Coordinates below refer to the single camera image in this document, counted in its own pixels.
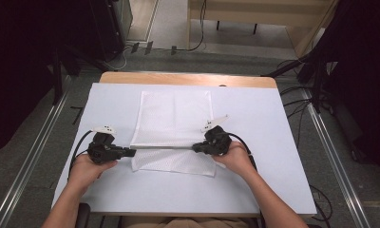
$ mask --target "cable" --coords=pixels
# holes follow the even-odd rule
[[[127,49],[130,49],[130,48],[133,48],[133,46],[132,46],[132,45],[125,46],[125,49],[123,49],[123,51],[125,51],[125,50],[127,50]],[[113,56],[113,58],[111,58],[111,59],[108,60],[108,61],[104,61],[104,62],[105,62],[105,63],[109,63],[109,62],[113,61],[114,59],[116,59],[116,57],[117,57],[119,54],[120,54],[120,52],[119,52],[119,53],[116,53],[116,54]]]
[[[207,9],[207,0],[204,0],[201,6],[201,12],[199,14],[199,24],[201,25],[201,40],[199,41],[199,44],[196,47],[193,47],[191,49],[186,49],[187,51],[193,51],[199,48],[199,46],[202,44],[202,41],[204,40],[204,18],[205,18],[206,9]]]
[[[83,143],[83,140],[84,140],[84,139],[86,138],[86,136],[89,135],[91,132],[92,132],[91,130],[87,131],[87,132],[84,134],[84,136],[78,141],[77,146],[75,146],[75,150],[74,150],[74,153],[72,154],[71,162],[70,162],[70,164],[69,164],[68,177],[69,177],[69,173],[71,172],[72,165],[74,164],[75,159],[77,158],[77,157],[76,157],[76,154],[77,154],[78,149],[80,148],[81,143]]]
[[[125,52],[128,51],[130,48],[132,48],[132,47],[128,47],[128,48],[126,48],[126,49],[123,51],[123,58],[124,58],[124,65],[123,65],[123,66],[115,68],[114,66],[109,65],[107,62],[104,62],[104,63],[105,63],[108,67],[110,67],[110,68],[112,68],[112,69],[114,69],[114,70],[123,69],[123,68],[127,65],[127,59],[125,58],[125,55],[124,55],[124,54],[125,54]]]
[[[278,65],[276,65],[276,69],[279,69],[279,66],[281,66],[282,64],[286,63],[286,62],[293,62],[294,60],[285,60],[285,61],[282,61],[281,63],[279,63]],[[294,71],[294,74],[297,76],[298,73],[296,72],[295,68],[293,68],[293,71]]]
[[[305,105],[306,103],[309,103],[309,102],[304,102],[304,103],[298,105],[298,106],[294,109],[294,111],[293,111],[291,114],[289,114],[289,115],[287,116],[287,119],[290,119],[294,114],[301,112],[302,109],[299,109],[299,108],[300,108],[301,106]]]
[[[300,102],[310,102],[310,101],[311,101],[311,99],[297,100],[297,101],[293,101],[293,102],[286,103],[286,104],[284,105],[284,107],[285,107],[285,106],[288,106],[288,105],[292,105],[292,104],[300,103]]]
[[[300,88],[305,88],[305,89],[312,89],[311,87],[306,87],[306,86],[293,86],[293,87],[289,87],[289,88],[285,88],[284,90],[282,90],[279,95],[282,96],[286,93],[289,93],[291,91],[294,91],[296,89],[300,89]]]
[[[78,153],[77,156],[75,156],[75,158],[78,158],[78,156],[84,154],[85,152],[86,152],[86,150],[84,150],[83,152]]]
[[[99,228],[104,227],[105,218],[106,218],[106,216],[102,216],[101,223],[99,224]]]
[[[311,184],[309,184],[309,186],[312,188],[312,189],[314,189],[315,191],[317,191],[318,193],[320,193],[323,197],[324,197],[324,199],[326,199],[326,201],[327,201],[327,203],[329,204],[329,206],[330,206],[330,214],[326,217],[325,215],[323,216],[322,215],[322,217],[323,217],[323,219],[322,218],[316,218],[316,217],[312,217],[312,219],[315,219],[315,220],[319,220],[319,221],[325,221],[325,220],[329,220],[331,217],[332,217],[332,215],[333,215],[333,206],[332,206],[332,202],[329,200],[329,198],[322,192],[322,191],[320,191],[318,188],[316,188],[316,187],[314,187],[313,185],[311,185]]]
[[[300,129],[302,128],[302,118],[303,118],[303,113],[306,110],[306,107],[309,105],[309,103],[305,104],[302,108],[302,113],[300,114],[300,119],[299,119],[299,128],[297,129],[297,141],[296,141],[296,149],[299,148],[299,141],[300,141]]]
[[[314,201],[314,205],[316,206],[316,208],[317,208],[318,212],[320,213],[320,215],[321,215],[323,218],[326,217],[326,215],[324,215],[323,210],[322,210],[321,207],[317,204],[316,201]],[[324,219],[324,222],[326,222],[326,225],[327,225],[328,228],[331,228],[328,219]]]
[[[223,133],[218,133],[218,135],[229,135],[229,136],[233,136],[235,138],[237,138],[241,143],[243,143],[244,147],[246,147],[246,152],[247,154],[249,155],[249,160],[250,162],[252,163],[252,166],[255,168],[255,170],[257,171],[257,166],[256,166],[256,162],[255,162],[255,159],[253,158],[253,155],[252,155],[252,151],[250,151],[249,147],[247,146],[246,142],[244,142],[243,139],[241,139],[239,136],[233,134],[233,133],[228,133],[228,132],[223,132]]]

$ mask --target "white table surface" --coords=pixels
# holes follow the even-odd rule
[[[215,117],[229,115],[221,126],[240,136],[251,149],[258,172],[299,215],[316,213],[294,138],[276,88],[191,85],[94,84],[70,157],[59,179],[53,205],[67,183],[71,155],[92,127],[111,125],[115,143],[129,146],[136,126],[142,91],[209,90]],[[78,151],[87,149],[94,133]],[[91,211],[106,215],[234,216],[259,213],[251,190],[238,175],[217,167],[214,178],[201,175],[140,170],[122,158],[82,197]]]

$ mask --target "aluminum rail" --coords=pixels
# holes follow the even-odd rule
[[[33,172],[33,169],[36,163],[39,160],[40,155],[42,154],[43,148],[45,147],[48,136],[53,129],[54,124],[56,123],[61,110],[67,99],[67,94],[75,80],[73,80],[69,75],[66,76],[64,81],[65,92],[61,97],[58,104],[54,105],[46,120],[43,124],[38,136],[36,137],[35,142],[33,143],[32,148],[30,149],[27,158],[25,159],[21,169],[18,172],[12,186],[9,188],[9,191],[6,194],[6,197],[3,200],[3,203],[0,206],[0,228],[6,227],[7,223],[10,220],[13,210],[15,209],[18,200],[21,198],[22,193],[27,186],[30,175]]]
[[[307,89],[302,90],[302,96],[304,99],[310,99],[312,97],[310,91]],[[309,112],[311,114],[320,140],[323,143],[330,165],[332,166],[332,170],[335,174],[335,177],[337,178],[338,184],[340,185],[341,191],[345,198],[345,202],[350,208],[351,215],[356,227],[370,228],[371,226],[365,214],[362,203],[352,186],[350,178],[344,169],[344,165],[338,157],[338,153],[326,129],[326,125],[324,125],[321,115],[317,114],[312,104],[309,104]]]

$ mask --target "white cloth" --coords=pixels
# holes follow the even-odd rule
[[[209,91],[143,91],[130,145],[191,147],[204,140],[201,129],[212,116]],[[211,156],[183,149],[139,149],[132,168],[212,177],[216,172]]]

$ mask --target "right hand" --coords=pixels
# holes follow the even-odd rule
[[[240,176],[243,176],[251,170],[255,170],[250,162],[246,148],[241,142],[232,141],[227,154],[212,157],[216,162],[223,163],[227,168]]]
[[[98,179],[104,171],[116,164],[117,161],[96,164],[87,154],[80,155],[72,166],[67,186],[83,195],[92,182]]]

